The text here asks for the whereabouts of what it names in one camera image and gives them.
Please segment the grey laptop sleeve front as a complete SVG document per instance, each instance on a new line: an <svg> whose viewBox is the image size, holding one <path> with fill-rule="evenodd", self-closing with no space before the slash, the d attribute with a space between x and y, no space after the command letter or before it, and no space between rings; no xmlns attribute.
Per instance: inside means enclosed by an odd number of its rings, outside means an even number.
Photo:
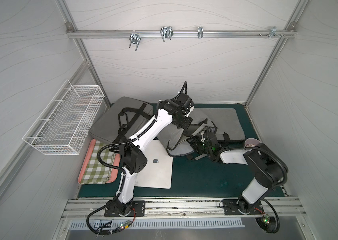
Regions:
<svg viewBox="0 0 338 240"><path fill-rule="evenodd" d="M187 129L178 129L171 123L158 134L157 138L169 156L182 157L192 154L194 150L188 141L205 129L212 129L216 133L217 127L199 109L201 108L196 108L190 113L192 122Z"/></svg>

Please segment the silver laptop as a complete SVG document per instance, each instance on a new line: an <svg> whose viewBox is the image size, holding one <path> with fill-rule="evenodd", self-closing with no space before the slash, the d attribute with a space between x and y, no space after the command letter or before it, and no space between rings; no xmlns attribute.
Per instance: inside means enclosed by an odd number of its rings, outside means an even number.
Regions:
<svg viewBox="0 0 338 240"><path fill-rule="evenodd" d="M170 157L159 140L153 140L146 152L147 165L138 173L136 187L170 189L173 157Z"/></svg>

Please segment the grey laptop sleeve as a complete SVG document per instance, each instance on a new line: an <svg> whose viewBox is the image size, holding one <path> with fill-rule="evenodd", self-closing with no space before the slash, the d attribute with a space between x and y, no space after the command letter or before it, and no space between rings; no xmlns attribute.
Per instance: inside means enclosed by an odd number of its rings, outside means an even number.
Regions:
<svg viewBox="0 0 338 240"><path fill-rule="evenodd" d="M169 156L182 157L192 154L194 150L188 141L205 129L212 129L216 133L217 127L199 109L201 108L196 108L190 113L192 122L187 129L178 129L171 123L158 134L157 138Z"/></svg>
<svg viewBox="0 0 338 240"><path fill-rule="evenodd" d="M218 141L238 142L245 140L245 133L235 109L201 108L199 110L205 113L208 120L217 127L215 135Z"/></svg>

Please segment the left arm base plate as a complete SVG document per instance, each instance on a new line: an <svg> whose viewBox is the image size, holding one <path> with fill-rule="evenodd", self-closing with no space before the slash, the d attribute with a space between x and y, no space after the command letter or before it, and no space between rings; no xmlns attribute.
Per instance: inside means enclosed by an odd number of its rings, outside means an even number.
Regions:
<svg viewBox="0 0 338 240"><path fill-rule="evenodd" d="M105 217L143 217L145 215L145 201L131 200L124 204L116 199L114 202L108 201L105 208Z"/></svg>

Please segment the grey laptop bag with strap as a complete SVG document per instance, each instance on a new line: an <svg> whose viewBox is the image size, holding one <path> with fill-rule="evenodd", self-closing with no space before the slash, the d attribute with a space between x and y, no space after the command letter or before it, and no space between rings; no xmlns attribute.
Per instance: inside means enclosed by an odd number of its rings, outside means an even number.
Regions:
<svg viewBox="0 0 338 240"><path fill-rule="evenodd" d="M149 103L122 97L90 128L91 137L103 144L126 141L138 132L154 115Z"/></svg>

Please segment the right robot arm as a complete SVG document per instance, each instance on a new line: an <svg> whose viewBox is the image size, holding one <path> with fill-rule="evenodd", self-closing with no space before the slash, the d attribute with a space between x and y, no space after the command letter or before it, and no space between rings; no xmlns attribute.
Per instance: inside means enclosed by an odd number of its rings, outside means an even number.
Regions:
<svg viewBox="0 0 338 240"><path fill-rule="evenodd" d="M201 157L206 156L213 162L241 164L250 168L254 178L235 204L244 215L249 214L270 190L288 180L286 164L258 139L248 138L242 146L223 146L214 132L207 129L187 142Z"/></svg>

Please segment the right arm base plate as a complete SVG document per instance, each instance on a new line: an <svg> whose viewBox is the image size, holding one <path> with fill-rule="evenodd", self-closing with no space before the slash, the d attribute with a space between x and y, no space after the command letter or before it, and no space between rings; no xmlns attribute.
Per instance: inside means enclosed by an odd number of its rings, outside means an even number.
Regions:
<svg viewBox="0 0 338 240"><path fill-rule="evenodd" d="M223 199L221 201L224 214L232 215L262 215L263 208L258 200L250 204L245 199Z"/></svg>

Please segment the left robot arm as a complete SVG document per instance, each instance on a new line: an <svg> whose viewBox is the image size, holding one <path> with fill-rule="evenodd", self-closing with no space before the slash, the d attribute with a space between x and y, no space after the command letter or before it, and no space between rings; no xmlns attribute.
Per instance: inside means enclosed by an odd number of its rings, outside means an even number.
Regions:
<svg viewBox="0 0 338 240"><path fill-rule="evenodd" d="M127 141L100 148L97 153L98 162L105 167L119 170L121 172L121 181L114 198L87 216L86 224L92 233L97 236L111 235L125 230L133 223L133 221L127 221L115 230L105 230L104 227L95 229L90 223L90 217L105 209L115 209L116 213L121 216L127 216L130 211L133 211L134 217L137 216L136 210L132 207L134 188L138 173L148 163L148 159L145 156L148 145L171 123L183 129L188 127L192 121L189 115L193 108L193 100L186 90L182 90L174 98L157 103L157 109L152 118L138 132L129 137ZM110 148L119 149L121 162L118 167L104 162L101 158L101 153Z"/></svg>

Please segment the grey laptop sleeve back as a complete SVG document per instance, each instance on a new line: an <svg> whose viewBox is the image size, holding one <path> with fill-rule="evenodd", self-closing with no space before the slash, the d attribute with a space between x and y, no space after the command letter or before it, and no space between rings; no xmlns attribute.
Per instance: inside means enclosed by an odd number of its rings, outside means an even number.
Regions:
<svg viewBox="0 0 338 240"><path fill-rule="evenodd" d="M205 113L208 120L217 127L215 135L218 141L238 142L245 140L245 133L235 109L201 108L199 110Z"/></svg>

